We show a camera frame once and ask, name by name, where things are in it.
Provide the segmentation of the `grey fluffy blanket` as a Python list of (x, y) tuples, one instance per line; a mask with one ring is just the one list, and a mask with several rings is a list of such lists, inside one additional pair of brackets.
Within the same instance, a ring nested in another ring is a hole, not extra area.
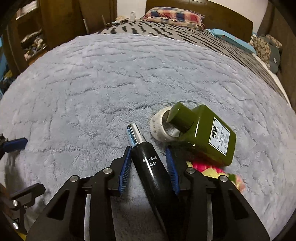
[(295, 210), (295, 112), (264, 80), (224, 55), (169, 38), (114, 34), (77, 37), (49, 51), (1, 99), (1, 133), (26, 148), (3, 156), (10, 192), (35, 183), (46, 192), (25, 214), (31, 227), (72, 175), (88, 177), (128, 145), (136, 123), (162, 161), (165, 146), (149, 120), (181, 102), (204, 104), (236, 133), (232, 164), (270, 238)]

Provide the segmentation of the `black striped grey bedspread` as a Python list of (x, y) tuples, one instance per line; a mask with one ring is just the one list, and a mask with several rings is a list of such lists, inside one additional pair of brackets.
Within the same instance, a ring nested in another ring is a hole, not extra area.
[(234, 45), (213, 36), (208, 30), (196, 30), (182, 26), (164, 23), (147, 22), (142, 20), (128, 21), (118, 26), (107, 27), (99, 34), (138, 34), (165, 37), (185, 41), (197, 46), (209, 48), (237, 61), (248, 68), (257, 77), (264, 80), (269, 87), (283, 98), (287, 98), (285, 90), (280, 85), (280, 80), (267, 66), (255, 55), (248, 53)]

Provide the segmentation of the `dark wooden wardrobe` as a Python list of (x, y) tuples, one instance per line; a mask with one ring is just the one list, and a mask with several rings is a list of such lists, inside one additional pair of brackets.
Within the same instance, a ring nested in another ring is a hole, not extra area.
[(17, 18), (30, 1), (1, 1), (1, 40), (14, 78), (28, 66), (21, 41), (41, 30), (49, 51), (78, 36), (105, 28), (117, 17), (116, 1), (37, 1), (37, 8)]

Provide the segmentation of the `patterned grey cushion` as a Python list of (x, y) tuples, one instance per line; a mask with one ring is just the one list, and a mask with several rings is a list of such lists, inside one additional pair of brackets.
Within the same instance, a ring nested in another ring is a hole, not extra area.
[(257, 56), (264, 62), (267, 68), (274, 74), (279, 70), (282, 44), (272, 35), (257, 36), (253, 34), (249, 42), (256, 51)]

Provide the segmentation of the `white wall plug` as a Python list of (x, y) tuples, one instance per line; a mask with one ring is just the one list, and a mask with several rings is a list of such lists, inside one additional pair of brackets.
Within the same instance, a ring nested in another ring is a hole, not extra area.
[(130, 13), (130, 20), (134, 21), (136, 19), (136, 14), (134, 11)]

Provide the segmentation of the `plaid red blue pillow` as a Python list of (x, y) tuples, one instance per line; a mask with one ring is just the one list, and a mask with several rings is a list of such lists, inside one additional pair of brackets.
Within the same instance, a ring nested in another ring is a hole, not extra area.
[(142, 18), (143, 21), (164, 23), (175, 26), (204, 30), (204, 15), (186, 9), (156, 6), (150, 9)]

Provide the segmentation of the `brown curtain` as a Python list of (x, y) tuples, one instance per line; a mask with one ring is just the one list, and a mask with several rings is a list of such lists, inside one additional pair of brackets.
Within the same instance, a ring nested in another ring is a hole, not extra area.
[(295, 109), (295, 22), (279, 1), (268, 1), (257, 33), (269, 34), (282, 44), (277, 76)]

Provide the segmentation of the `green bottle with white label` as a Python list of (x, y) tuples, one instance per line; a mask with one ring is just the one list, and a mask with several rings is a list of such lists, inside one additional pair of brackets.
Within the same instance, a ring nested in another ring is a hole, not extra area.
[(236, 134), (208, 106), (190, 109), (180, 102), (169, 111), (167, 123), (180, 131), (178, 143), (206, 160), (225, 167), (232, 163)]

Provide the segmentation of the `white tape roll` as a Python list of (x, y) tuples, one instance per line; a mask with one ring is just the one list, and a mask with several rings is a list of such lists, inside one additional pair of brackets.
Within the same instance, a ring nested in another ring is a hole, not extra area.
[(180, 131), (167, 123), (170, 110), (171, 106), (161, 109), (149, 122), (151, 135), (159, 142), (174, 142), (179, 138)]

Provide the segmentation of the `colourful plush flower toy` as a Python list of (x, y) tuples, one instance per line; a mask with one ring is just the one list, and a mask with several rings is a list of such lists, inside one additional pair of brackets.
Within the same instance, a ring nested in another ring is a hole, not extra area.
[(212, 177), (212, 178), (218, 178), (219, 176), (225, 175), (229, 178), (229, 180), (236, 186), (236, 188), (243, 193), (245, 189), (245, 184), (242, 180), (242, 178), (239, 175), (232, 174), (232, 173), (226, 173), (221, 168), (218, 168), (214, 165), (205, 164), (199, 161), (193, 161), (193, 162), (186, 162), (188, 167), (192, 167), (195, 170), (201, 172), (204, 176)]

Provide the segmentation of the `light blue pillow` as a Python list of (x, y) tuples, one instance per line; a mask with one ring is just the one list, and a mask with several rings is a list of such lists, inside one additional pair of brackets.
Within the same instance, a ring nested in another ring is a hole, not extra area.
[(234, 35), (231, 35), (228, 32), (225, 32), (221, 29), (207, 29), (208, 32), (210, 32), (213, 36), (222, 39), (232, 45), (234, 45), (237, 48), (240, 48), (250, 54), (256, 54), (256, 51), (254, 47), (247, 42), (235, 37)]

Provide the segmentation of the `black tube with silver cap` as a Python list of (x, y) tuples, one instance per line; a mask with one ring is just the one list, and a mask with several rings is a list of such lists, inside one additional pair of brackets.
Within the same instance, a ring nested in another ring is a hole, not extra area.
[(173, 233), (175, 192), (169, 174), (155, 148), (145, 140), (135, 123), (126, 127), (132, 146), (132, 161), (156, 219), (167, 236)]

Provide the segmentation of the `dark wooden headboard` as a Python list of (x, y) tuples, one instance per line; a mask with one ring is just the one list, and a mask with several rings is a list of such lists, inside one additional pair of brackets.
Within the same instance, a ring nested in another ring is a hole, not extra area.
[(212, 1), (191, 0), (147, 0), (145, 10), (156, 6), (167, 6), (195, 11), (204, 15), (203, 24), (207, 29), (221, 29), (239, 39), (249, 42), (253, 30), (253, 22), (243, 15)]

